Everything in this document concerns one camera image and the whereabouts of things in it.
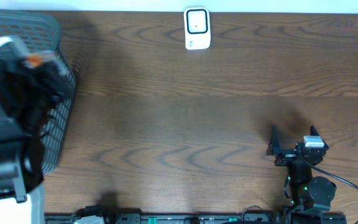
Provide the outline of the orange tissue pack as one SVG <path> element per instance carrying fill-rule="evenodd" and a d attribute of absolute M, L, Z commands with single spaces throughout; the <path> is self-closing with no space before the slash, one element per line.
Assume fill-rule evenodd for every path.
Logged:
<path fill-rule="evenodd" d="M 56 54 L 52 51 L 35 52 L 25 56 L 23 64 L 28 68 L 37 68 L 41 65 L 56 60 Z"/>

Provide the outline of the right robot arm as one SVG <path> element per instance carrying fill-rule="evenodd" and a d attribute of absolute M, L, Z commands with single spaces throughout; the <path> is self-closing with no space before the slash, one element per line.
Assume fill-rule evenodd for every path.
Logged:
<path fill-rule="evenodd" d="M 277 129 L 272 128 L 266 155 L 275 156 L 276 166 L 287 168 L 284 194 L 291 206 L 283 209 L 284 223 L 322 223 L 323 214 L 330 211 L 336 184 L 312 174 L 312 168 L 323 161 L 328 149 L 314 126 L 292 149 L 281 147 Z"/>

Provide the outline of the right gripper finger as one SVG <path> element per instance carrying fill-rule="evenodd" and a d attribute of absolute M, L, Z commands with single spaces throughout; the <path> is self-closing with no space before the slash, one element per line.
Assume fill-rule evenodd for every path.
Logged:
<path fill-rule="evenodd" d="M 319 137 L 319 138 L 321 139 L 322 143 L 324 144 L 323 147 L 324 147 L 326 150 L 329 149 L 329 146 L 327 145 L 326 141 L 320 136 L 320 134 L 318 133 L 318 131 L 317 131 L 317 129 L 315 128 L 314 125 L 312 125 L 312 126 L 310 127 L 310 135 L 311 135 L 311 136 L 317 136 L 317 137 Z"/>
<path fill-rule="evenodd" d="M 266 150 L 267 156 L 276 156 L 281 153 L 280 141 L 278 138 L 278 132 L 275 126 L 272 127 L 272 133 L 270 137 L 270 141 Z"/>

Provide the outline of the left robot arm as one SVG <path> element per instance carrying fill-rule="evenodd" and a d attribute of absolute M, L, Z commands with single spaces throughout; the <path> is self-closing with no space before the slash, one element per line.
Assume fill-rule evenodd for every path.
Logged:
<path fill-rule="evenodd" d="M 44 222 L 43 127 L 71 98 L 63 71 L 52 52 L 0 47 L 0 223 Z"/>

